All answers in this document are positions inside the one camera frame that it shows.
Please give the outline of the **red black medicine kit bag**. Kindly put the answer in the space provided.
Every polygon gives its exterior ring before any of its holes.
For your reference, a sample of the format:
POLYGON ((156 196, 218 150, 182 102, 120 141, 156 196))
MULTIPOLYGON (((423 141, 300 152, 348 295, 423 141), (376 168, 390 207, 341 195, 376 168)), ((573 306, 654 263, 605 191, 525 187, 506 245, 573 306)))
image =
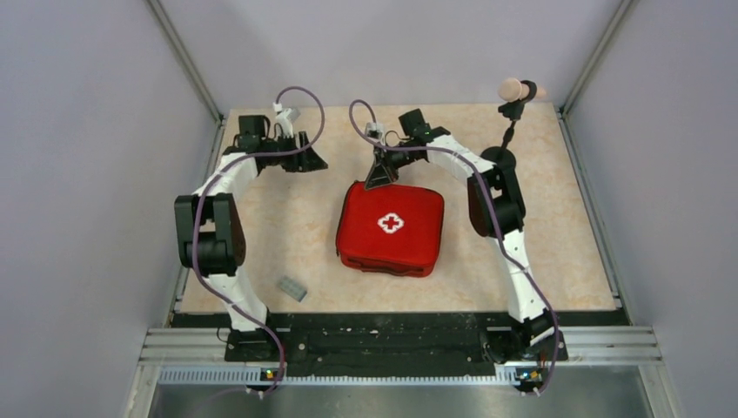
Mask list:
POLYGON ((336 253, 344 266, 365 273, 423 278, 439 257, 445 200, 411 185, 347 189, 337 229, 336 253))

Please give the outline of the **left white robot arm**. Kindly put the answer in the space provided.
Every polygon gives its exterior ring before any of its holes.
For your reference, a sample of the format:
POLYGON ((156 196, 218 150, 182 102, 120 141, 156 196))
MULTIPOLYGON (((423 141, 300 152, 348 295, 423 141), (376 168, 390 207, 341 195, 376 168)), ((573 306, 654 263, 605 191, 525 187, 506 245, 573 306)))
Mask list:
POLYGON ((285 172, 325 170, 328 164, 312 149, 306 131, 295 131, 299 111, 287 108, 275 119, 245 115, 239 131, 213 174, 191 194, 174 203, 178 255, 201 286, 225 306, 231 327, 248 333, 246 349, 259 360, 278 352, 279 337, 265 327, 268 309, 252 289, 245 269, 246 239, 237 203, 267 167, 285 172))

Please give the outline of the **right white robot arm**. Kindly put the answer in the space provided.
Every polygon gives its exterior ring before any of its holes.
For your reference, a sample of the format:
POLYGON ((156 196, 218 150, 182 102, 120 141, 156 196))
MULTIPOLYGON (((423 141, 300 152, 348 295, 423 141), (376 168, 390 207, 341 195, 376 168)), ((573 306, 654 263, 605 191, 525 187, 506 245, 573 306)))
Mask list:
POLYGON ((466 186, 473 229, 496 247, 506 271, 508 314, 525 325, 510 335, 511 349, 522 359, 534 358, 545 348, 546 338, 532 325, 544 323, 555 327, 558 320, 533 277, 527 256, 524 234, 527 210, 515 172, 515 156, 505 145, 477 154, 446 128, 430 126, 419 109, 401 115, 399 121, 405 136, 397 145, 386 143, 386 132, 376 120, 356 130, 380 154, 376 163, 384 175, 370 183, 389 185, 399 168, 425 160, 466 186))

